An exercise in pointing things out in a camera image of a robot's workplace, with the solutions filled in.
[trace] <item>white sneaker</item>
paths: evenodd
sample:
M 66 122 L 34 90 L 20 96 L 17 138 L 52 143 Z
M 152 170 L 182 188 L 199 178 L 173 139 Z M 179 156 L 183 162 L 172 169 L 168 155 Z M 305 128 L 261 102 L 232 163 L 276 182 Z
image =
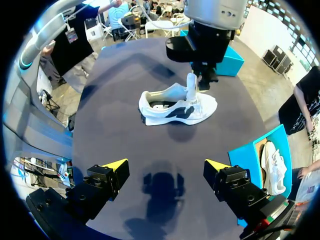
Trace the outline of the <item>white sneaker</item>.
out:
M 275 145 L 268 141 L 263 148 L 261 156 L 261 167 L 265 170 L 266 178 L 264 188 L 270 195 L 282 194 L 286 187 L 284 186 L 284 177 L 287 171 L 284 158 L 280 156 L 279 150 Z
M 216 99 L 197 92 L 197 76 L 189 73 L 187 87 L 174 83 L 163 91 L 144 91 L 139 110 L 147 126 L 179 121 L 187 125 L 198 124 L 217 109 Z

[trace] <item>table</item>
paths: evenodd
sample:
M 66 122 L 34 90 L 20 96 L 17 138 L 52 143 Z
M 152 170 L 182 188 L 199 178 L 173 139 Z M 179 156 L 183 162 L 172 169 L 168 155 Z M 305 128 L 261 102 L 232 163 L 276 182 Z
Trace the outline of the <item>table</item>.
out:
M 207 94 L 216 112 L 196 125 L 146 126 L 138 111 L 145 90 L 186 84 L 189 63 L 167 58 L 165 38 L 119 43 L 100 53 L 75 119 L 76 183 L 94 164 L 128 158 L 130 177 L 114 202 L 87 225 L 124 240 L 239 239 L 242 227 L 203 177 L 206 158 L 230 164 L 228 151 L 266 132 L 238 77 L 219 77 Z

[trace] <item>cable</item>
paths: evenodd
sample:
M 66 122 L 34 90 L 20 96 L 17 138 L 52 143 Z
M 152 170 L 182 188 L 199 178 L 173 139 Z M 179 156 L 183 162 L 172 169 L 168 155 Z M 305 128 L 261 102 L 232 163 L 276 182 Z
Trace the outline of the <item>cable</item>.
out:
M 43 174 L 42 172 L 40 172 L 38 169 L 36 169 L 36 168 L 32 168 L 31 167 L 32 165 L 30 164 L 30 169 L 31 170 L 34 170 L 34 171 L 37 171 L 38 173 L 40 173 L 43 177 L 45 177 L 45 178 L 48 178 L 48 179 L 51 179 L 51 180 L 53 180 L 53 181 L 55 181 L 55 182 L 57 182 L 57 183 L 69 183 L 70 185 L 72 185 L 73 187 L 75 187 L 76 185 L 74 185 L 73 183 L 71 183 L 71 182 L 67 182 L 67 181 L 62 181 L 61 180 L 61 182 L 59 182 L 59 181 L 57 181 L 57 180 L 54 180 L 53 178 L 51 178 L 51 177 L 49 177 L 49 176 L 46 176 L 45 174 Z
M 158 29 L 164 29 L 164 30 L 172 30 L 172 29 L 178 29 L 178 28 L 182 28 L 184 26 L 187 26 L 189 25 L 189 23 L 191 23 L 192 20 L 186 22 L 186 23 L 183 23 L 181 25 L 178 25 L 178 26 L 172 26 L 172 27 L 163 27 L 163 26 L 157 26 L 152 20 L 151 18 L 148 16 L 148 14 L 146 13 L 146 10 L 144 7 L 141 7 L 141 4 L 139 3 L 139 1 L 137 1 L 137 4 L 139 5 L 139 7 L 141 8 L 142 12 L 144 13 L 144 15 L 146 16 L 146 19 L 149 20 L 149 22 L 151 22 L 151 24 L 153 26 L 155 26 L 156 28 Z
M 270 228 L 270 229 L 266 229 L 260 232 L 256 232 L 253 235 L 249 236 L 248 238 L 246 238 L 245 240 L 256 240 L 257 238 L 261 238 L 267 234 L 272 234 L 275 232 L 278 232 L 280 230 L 284 230 L 284 229 L 294 229 L 295 226 L 293 225 L 282 225 L 282 226 L 277 226 L 274 228 Z
M 38 159 L 36 158 L 37 160 L 41 161 L 42 163 L 44 164 L 47 164 L 45 161 L 43 161 L 42 159 Z
M 59 181 L 54 180 L 53 178 L 44 175 L 44 174 L 43 174 L 42 172 L 40 172 L 38 169 L 34 169 L 34 170 L 36 170 L 38 173 L 40 173 L 43 177 L 48 178 L 48 179 L 51 179 L 51 180 L 53 180 L 53 181 L 55 181 L 55 182 L 57 182 L 57 183 L 60 183 Z M 71 183 L 71 182 L 62 181 L 62 180 L 61 180 L 61 182 L 62 182 L 62 183 L 69 183 L 70 185 L 72 185 L 72 186 L 74 186 L 74 187 L 76 186 L 76 185 L 74 185 L 74 184 Z
M 58 112 L 61 113 L 61 114 L 63 114 L 63 115 L 65 115 L 65 116 L 68 116 L 68 117 L 71 117 L 71 116 L 72 116 L 72 114 L 69 115 L 69 114 L 66 114 L 66 113 L 64 113 L 64 112 L 62 112 L 62 111 L 60 111 L 60 110 L 58 110 Z
M 67 23 L 68 20 L 70 18 L 73 18 L 74 15 L 78 14 L 79 12 L 81 12 L 83 9 L 85 9 L 86 7 L 88 7 L 90 4 L 92 4 L 95 0 L 92 0 L 90 3 L 86 4 L 85 6 L 83 6 L 82 8 L 80 8 L 78 11 L 72 13 L 70 16 L 68 16 L 64 21 Z

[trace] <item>window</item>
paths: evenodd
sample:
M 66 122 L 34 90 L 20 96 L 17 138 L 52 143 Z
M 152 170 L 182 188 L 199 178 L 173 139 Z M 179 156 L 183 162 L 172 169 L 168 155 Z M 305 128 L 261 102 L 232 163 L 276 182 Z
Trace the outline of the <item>window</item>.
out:
M 312 64 L 313 59 L 312 59 L 310 56 L 307 56 L 306 59 L 308 60 L 308 62 L 309 62 L 310 64 Z
M 305 42 L 306 41 L 306 37 L 303 36 L 302 34 L 300 35 L 300 38 Z
M 297 47 L 300 51 L 302 50 L 302 46 L 301 46 L 300 43 L 297 43 L 297 44 L 296 44 L 296 47 Z
M 294 47 L 292 52 L 299 59 L 300 63 L 304 67 L 304 69 L 307 70 L 308 68 L 310 68 L 310 63 L 308 62 L 306 57 L 298 50 L 297 47 Z
M 319 66 L 318 59 L 315 58 L 315 59 L 313 60 L 313 62 L 314 62 L 314 64 L 315 64 L 316 66 Z
M 304 46 L 303 46 L 303 48 L 309 53 L 309 51 L 310 51 L 310 48 L 308 47 L 308 45 L 307 44 L 305 44 Z
M 308 52 L 304 48 L 302 49 L 301 52 L 302 52 L 303 56 L 305 56 L 305 57 L 308 56 Z
M 288 32 L 293 35 L 294 34 L 294 31 L 292 31 L 290 28 L 288 28 Z
M 313 53 L 312 51 L 309 52 L 309 56 L 310 56 L 310 58 L 312 58 L 312 59 L 315 58 L 315 55 L 314 55 L 314 53 Z

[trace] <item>concrete floor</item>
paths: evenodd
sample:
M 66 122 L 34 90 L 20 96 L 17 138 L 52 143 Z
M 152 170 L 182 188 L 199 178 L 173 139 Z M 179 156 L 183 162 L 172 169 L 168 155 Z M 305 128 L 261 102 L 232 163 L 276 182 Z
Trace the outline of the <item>concrete floor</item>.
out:
M 162 31 L 157 30 L 150 34 L 160 37 Z M 123 41 L 114 42 L 111 37 L 106 41 L 91 42 L 93 49 L 99 53 L 101 47 L 110 46 Z M 263 121 L 274 115 L 281 105 L 293 94 L 293 85 L 290 80 L 277 75 L 252 50 L 237 38 L 231 46 L 242 56 L 244 64 L 238 73 L 252 100 L 254 101 Z M 67 120 L 68 115 L 77 111 L 80 97 L 67 83 L 53 90 L 52 97 L 60 106 L 57 118 L 61 122 Z M 288 137 L 291 149 L 292 166 L 294 168 L 308 166 L 312 163 L 312 146 L 305 130 Z

